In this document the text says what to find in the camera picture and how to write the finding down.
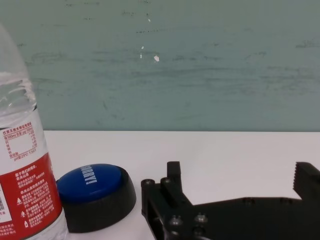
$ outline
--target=bottle label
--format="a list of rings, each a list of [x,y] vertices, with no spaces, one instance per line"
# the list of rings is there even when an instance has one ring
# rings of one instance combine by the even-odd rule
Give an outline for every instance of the bottle label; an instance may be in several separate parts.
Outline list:
[[[0,131],[0,239],[31,237],[52,224],[62,205],[38,110]]]

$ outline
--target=scratched wall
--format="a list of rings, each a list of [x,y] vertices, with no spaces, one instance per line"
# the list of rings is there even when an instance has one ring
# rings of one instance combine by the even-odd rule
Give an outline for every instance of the scratched wall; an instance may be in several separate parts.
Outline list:
[[[320,131],[318,0],[0,0],[52,130]]]

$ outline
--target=plastic bottle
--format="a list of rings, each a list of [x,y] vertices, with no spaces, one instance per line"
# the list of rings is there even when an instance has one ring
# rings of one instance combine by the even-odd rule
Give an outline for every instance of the plastic bottle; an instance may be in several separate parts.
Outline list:
[[[0,240],[67,237],[28,71],[0,24]]]

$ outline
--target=black button base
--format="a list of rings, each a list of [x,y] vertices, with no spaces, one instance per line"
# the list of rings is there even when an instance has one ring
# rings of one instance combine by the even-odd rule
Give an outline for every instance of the black button base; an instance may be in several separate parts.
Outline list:
[[[136,204],[136,192],[126,170],[119,167],[122,175],[121,187],[101,199],[87,203],[62,205],[70,233],[88,233],[109,227],[126,217]]]

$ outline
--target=screw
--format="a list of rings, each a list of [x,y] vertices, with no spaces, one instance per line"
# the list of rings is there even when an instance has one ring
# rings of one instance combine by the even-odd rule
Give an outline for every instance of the screw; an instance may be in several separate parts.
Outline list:
[[[181,216],[173,215],[169,223],[172,226],[181,226],[183,222],[182,222]]]
[[[164,177],[161,179],[162,184],[169,184],[171,183],[171,179],[169,177]]]
[[[141,182],[141,187],[143,186],[151,186],[154,185],[156,182],[152,179],[145,179]]]
[[[203,214],[203,213],[199,213],[199,214],[194,218],[194,220],[195,220],[196,222],[202,223],[202,224],[208,222],[207,216],[206,216],[205,214]]]

